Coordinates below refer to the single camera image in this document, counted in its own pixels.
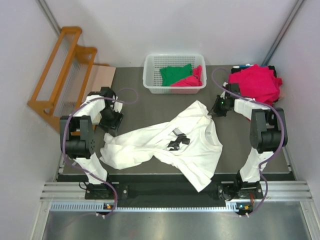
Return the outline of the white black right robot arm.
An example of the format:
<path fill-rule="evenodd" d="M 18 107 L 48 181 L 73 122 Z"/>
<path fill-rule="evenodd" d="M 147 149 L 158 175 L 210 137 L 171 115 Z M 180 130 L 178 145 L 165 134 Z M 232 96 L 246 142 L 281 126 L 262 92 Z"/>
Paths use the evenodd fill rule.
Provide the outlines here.
<path fill-rule="evenodd" d="M 258 103 L 253 98 L 240 96 L 237 83 L 224 83 L 224 92 L 216 97 L 209 116 L 225 117 L 233 110 L 250 120 L 249 141 L 251 150 L 244 166 L 237 173 L 237 182 L 233 192 L 239 198 L 245 198 L 252 191 L 251 184 L 261 179 L 261 172 L 267 165 L 266 160 L 278 154 L 287 145 L 288 133 L 285 112 L 282 108 L 273 108 Z"/>

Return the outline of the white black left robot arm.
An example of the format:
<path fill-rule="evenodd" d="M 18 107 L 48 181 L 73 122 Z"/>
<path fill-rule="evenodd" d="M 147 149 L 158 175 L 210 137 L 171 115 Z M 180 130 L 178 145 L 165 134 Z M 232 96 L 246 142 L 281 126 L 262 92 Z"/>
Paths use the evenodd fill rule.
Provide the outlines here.
<path fill-rule="evenodd" d="M 107 182 L 108 172 L 102 167 L 95 150 L 94 120 L 100 117 L 98 125 L 104 130 L 117 131 L 124 115 L 123 103 L 110 87 L 90 92 L 85 101 L 70 115 L 59 120 L 60 147 L 66 157 L 75 160 L 96 186 L 102 198 L 109 198 L 114 191 Z"/>

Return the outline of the white t-shirt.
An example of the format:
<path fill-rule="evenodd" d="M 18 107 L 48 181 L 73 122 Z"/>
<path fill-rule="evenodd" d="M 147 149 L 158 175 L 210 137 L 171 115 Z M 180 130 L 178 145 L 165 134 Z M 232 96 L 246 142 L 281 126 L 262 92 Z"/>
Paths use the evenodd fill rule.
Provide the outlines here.
<path fill-rule="evenodd" d="M 196 191 L 201 192 L 211 183 L 223 151 L 208 113 L 207 107 L 196 100 L 169 122 L 116 137 L 106 133 L 100 160 L 123 170 L 155 157 L 180 170 Z"/>

